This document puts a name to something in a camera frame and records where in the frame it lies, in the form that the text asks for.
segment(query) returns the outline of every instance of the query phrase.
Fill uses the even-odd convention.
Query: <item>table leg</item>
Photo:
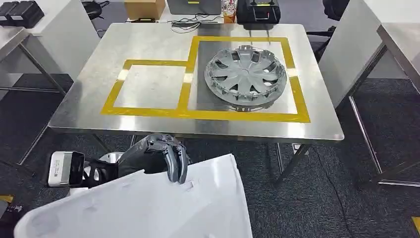
[[[133,135],[133,137],[131,137],[130,147],[133,146],[135,142],[136,142],[136,135]]]
[[[112,151],[105,145],[105,143],[95,134],[91,135],[93,139],[100,145],[100,147],[107,153],[111,153]]]
[[[281,151],[280,151],[280,143],[276,143],[276,152],[277,152],[277,162],[278,162],[278,170],[280,171],[280,174],[284,171],[284,165],[283,161],[281,160]]]
[[[21,91],[21,92],[40,92],[40,93],[60,93],[54,89],[42,89],[42,88],[24,88],[24,87],[0,87],[0,90],[5,91]]]
[[[411,168],[418,163],[420,163],[418,158],[414,158],[414,159],[410,159],[408,161],[402,162],[399,165],[374,176],[373,178],[369,180],[369,182],[374,182],[374,183],[380,182],[384,179],[389,178],[390,176],[396,175],[399,172],[402,172],[408,168]]]
[[[17,169],[19,172],[23,172],[24,174],[26,174],[26,175],[28,175],[30,177],[33,177],[35,175],[35,172],[34,171],[32,171],[30,169],[27,169],[24,166],[17,166],[16,164],[12,164],[12,163],[9,163],[9,162],[3,161],[3,160],[0,160],[0,164],[4,164],[6,166],[9,166],[9,167],[12,167],[14,169]]]
[[[356,116],[356,120],[359,124],[360,130],[362,131],[363,139],[365,140],[366,146],[369,150],[370,158],[372,159],[373,163],[375,164],[376,171],[380,174],[380,173],[382,173],[382,168],[379,164],[378,158],[376,157],[376,152],[375,152],[375,150],[372,146],[372,143],[370,142],[368,132],[365,129],[365,125],[363,124],[362,117],[360,116],[359,110],[356,106],[356,102],[354,101],[353,96],[350,96],[349,100],[350,100],[350,103],[352,105],[353,112]]]
[[[307,144],[302,144],[298,151],[293,155],[292,160],[289,162],[284,171],[280,174],[280,177],[275,182],[275,186],[279,186],[283,180],[293,172],[294,168],[298,163],[305,157],[305,153],[309,150],[311,146]]]
[[[378,184],[420,187],[420,182],[409,182],[409,181],[389,180],[389,179],[381,180],[378,182]]]
[[[26,49],[26,47],[23,44],[19,44],[19,48],[24,53],[24,55],[29,59],[29,61],[34,64],[34,66],[41,72],[42,75],[44,75],[59,91],[59,93],[63,96],[65,96],[66,92],[64,89],[56,82],[56,80],[49,74],[47,71],[42,67],[42,65],[32,56],[32,54]],[[47,129],[48,124],[44,126],[44,128],[41,130],[41,132],[37,135],[34,142],[32,142],[31,147],[29,150],[27,150],[22,157],[22,159],[17,163],[18,165],[23,165],[23,163],[28,158],[29,154],[32,152],[32,150],[35,148],[35,146],[38,144],[39,140],[41,139],[42,135],[44,134],[45,130]]]
[[[42,65],[32,56],[32,54],[26,49],[23,44],[19,44],[19,48],[24,53],[24,55],[31,61],[32,64],[44,75],[48,81],[50,81],[54,87],[63,95],[65,96],[66,92],[64,89],[56,82],[56,80],[49,74],[47,71],[42,67]]]
[[[32,142],[31,146],[29,147],[29,149],[25,152],[25,154],[23,155],[22,159],[20,159],[20,161],[17,163],[18,165],[23,165],[23,163],[26,161],[26,159],[29,157],[29,155],[31,154],[32,150],[35,148],[35,146],[38,144],[38,142],[41,140],[41,137],[44,135],[45,131],[48,128],[48,123],[42,128],[42,130],[40,131],[40,133],[38,133],[37,137],[35,138],[35,140]]]

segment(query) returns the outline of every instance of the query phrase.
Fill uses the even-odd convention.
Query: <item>stainless steel table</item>
[[[360,129],[363,133],[365,143],[369,149],[370,157],[375,164],[378,175],[372,177],[370,182],[375,184],[388,184],[388,185],[404,185],[404,186],[416,186],[420,187],[419,182],[400,181],[387,179],[392,175],[395,175],[403,170],[406,170],[418,163],[418,158],[409,158],[407,161],[387,170],[384,170],[376,156],[376,152],[372,143],[370,142],[368,133],[363,124],[361,115],[357,108],[356,102],[353,98],[353,94],[359,89],[361,84],[369,76],[370,72],[374,69],[376,64],[382,58],[386,51],[390,53],[397,60],[398,64],[407,74],[409,79],[412,81],[413,86],[419,92],[420,89],[420,24],[419,23],[384,23],[378,30],[378,35],[382,39],[382,44],[378,47],[373,57],[369,60],[365,69],[361,73],[360,77],[356,81],[355,85],[348,93],[353,111],[356,115],[356,119],[359,123]]]
[[[63,88],[54,80],[54,78],[47,73],[47,71],[42,67],[42,65],[32,56],[28,49],[22,44],[22,42],[29,36],[29,33],[23,27],[0,27],[0,61],[2,61],[7,55],[9,55],[14,49],[19,48],[24,55],[29,59],[29,61],[34,64],[34,66],[41,72],[42,75],[47,78],[48,81],[56,88],[53,89],[41,89],[41,88],[23,88],[23,87],[0,87],[0,90],[6,91],[28,91],[28,92],[43,92],[43,93],[60,93],[65,95]],[[30,148],[25,152],[21,160],[17,163],[22,165],[35,145],[41,139],[47,128],[47,124],[37,135],[34,142]],[[8,162],[3,161],[4,164],[12,165]]]
[[[204,69],[221,49],[252,45],[273,52],[289,80],[274,103],[227,105]],[[49,127],[62,132],[145,134],[302,143],[280,181],[309,144],[338,142],[343,131],[301,25],[202,24],[178,34],[170,24],[115,23],[107,30]]]

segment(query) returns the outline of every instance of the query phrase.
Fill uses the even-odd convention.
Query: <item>gray carpet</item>
[[[38,75],[26,75],[19,85],[27,83],[27,77],[32,82],[42,81]],[[384,168],[404,158],[418,157],[420,96],[410,81],[371,79],[355,98]],[[0,101],[0,159],[17,162],[60,101],[59,95],[9,92]],[[346,139],[339,144],[313,147],[279,188],[272,185],[278,176],[273,144],[200,139],[186,139],[185,144],[194,162],[227,153],[235,155],[256,238],[351,237],[314,150],[338,190],[353,237],[418,237],[411,216],[420,216],[420,189],[359,188],[360,182],[374,175],[374,167],[349,104],[339,112],[339,118]],[[126,150],[130,142],[129,136],[101,138],[116,151]],[[64,197],[67,189],[45,188],[40,183],[48,153],[56,150],[77,150],[95,158],[103,154],[88,136],[47,130],[25,164],[37,175],[31,178],[1,164],[0,193],[14,194],[15,203],[29,209]],[[291,155],[291,145],[283,145],[286,162]],[[397,179],[419,181],[419,169],[404,171]]]

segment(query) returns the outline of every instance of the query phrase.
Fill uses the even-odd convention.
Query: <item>white table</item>
[[[65,73],[76,79],[99,42],[79,0],[37,0],[45,16],[28,29],[23,45],[49,73]],[[19,51],[0,63],[7,73],[39,73]]]
[[[419,7],[417,0],[351,0],[319,62],[334,106],[344,103],[347,97],[350,100],[378,172],[370,179],[372,184],[420,186],[418,182],[389,179],[419,160],[408,158],[393,168],[382,168],[353,98],[368,77],[408,76],[414,87],[420,88]]]
[[[337,107],[380,49],[382,23],[420,23],[418,0],[351,0],[320,62],[333,105]],[[369,77],[407,78],[386,53]]]
[[[30,61],[33,66],[39,70],[39,72],[42,73],[42,75],[46,78],[46,80],[50,81],[50,83],[56,88],[56,90],[53,89],[39,89],[39,88],[22,88],[22,87],[0,87],[0,90],[16,90],[16,91],[30,91],[30,92],[43,92],[43,93],[60,93],[61,95],[65,96],[66,92],[65,90],[56,82],[56,80],[43,68],[43,66],[39,63],[39,61],[32,55],[32,53],[23,45],[23,42],[25,39],[29,37],[28,31],[23,27],[4,27],[0,31],[0,61],[2,61],[4,58],[6,58],[11,52],[13,51],[20,51],[28,61]],[[39,139],[43,135],[43,133],[46,130],[46,126],[44,129],[39,133],[39,135],[36,137],[34,142],[32,143],[30,149],[25,153],[23,158],[20,160],[18,165],[22,165],[23,162],[28,157],[29,153],[32,151],[32,149],[35,147],[35,145],[38,143]],[[13,164],[10,164],[6,161],[0,161],[3,164],[13,166]],[[22,167],[25,172],[29,172],[29,174],[32,174],[31,171],[28,171],[24,167]]]
[[[311,144],[339,142],[344,135],[303,26],[266,29],[203,23],[197,31],[178,34],[169,24],[112,24],[49,127],[67,133],[160,132],[303,143],[287,167],[278,156],[280,184]],[[218,51],[241,45],[269,50],[284,62],[289,78],[274,102],[232,107],[208,89],[207,63]]]

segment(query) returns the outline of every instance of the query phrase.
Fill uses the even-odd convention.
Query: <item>yellow tape outline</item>
[[[223,112],[223,111],[202,111],[188,110],[188,100],[191,92],[191,83],[194,75],[194,68],[200,41],[222,41],[222,42],[279,42],[281,44],[286,68],[289,74],[293,98],[295,100],[297,114],[287,113],[258,113],[258,112]],[[184,79],[176,109],[156,108],[129,108],[114,107],[114,103],[121,91],[128,71],[133,65],[159,65],[185,67]],[[295,63],[289,41],[285,37],[224,37],[224,36],[194,36],[191,42],[188,60],[145,60],[128,59],[124,62],[123,68],[114,83],[108,98],[105,101],[101,114],[144,116],[144,117],[171,117],[184,119],[204,120],[245,120],[245,121],[273,121],[273,122],[311,122],[303,97],[299,78],[296,74]]]
[[[420,235],[420,217],[411,217],[411,219],[413,220],[414,225]]]

